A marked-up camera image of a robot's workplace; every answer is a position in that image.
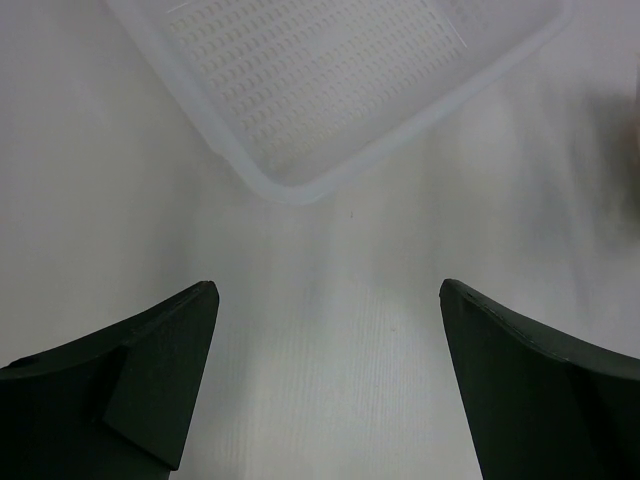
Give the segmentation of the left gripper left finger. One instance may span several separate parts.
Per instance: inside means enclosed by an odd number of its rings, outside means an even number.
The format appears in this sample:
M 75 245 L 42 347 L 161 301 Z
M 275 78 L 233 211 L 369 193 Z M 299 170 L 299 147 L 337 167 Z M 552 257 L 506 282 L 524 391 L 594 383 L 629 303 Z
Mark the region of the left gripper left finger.
M 1 370 L 4 479 L 167 479 L 178 470 L 218 312 L 202 281 Z

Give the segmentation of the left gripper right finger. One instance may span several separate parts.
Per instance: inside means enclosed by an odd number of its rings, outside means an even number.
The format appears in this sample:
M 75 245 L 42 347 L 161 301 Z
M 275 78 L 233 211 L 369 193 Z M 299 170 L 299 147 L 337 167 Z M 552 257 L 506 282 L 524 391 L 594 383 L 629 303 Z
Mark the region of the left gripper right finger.
M 516 313 L 468 285 L 439 292 L 485 479 L 636 479 L 639 362 Z

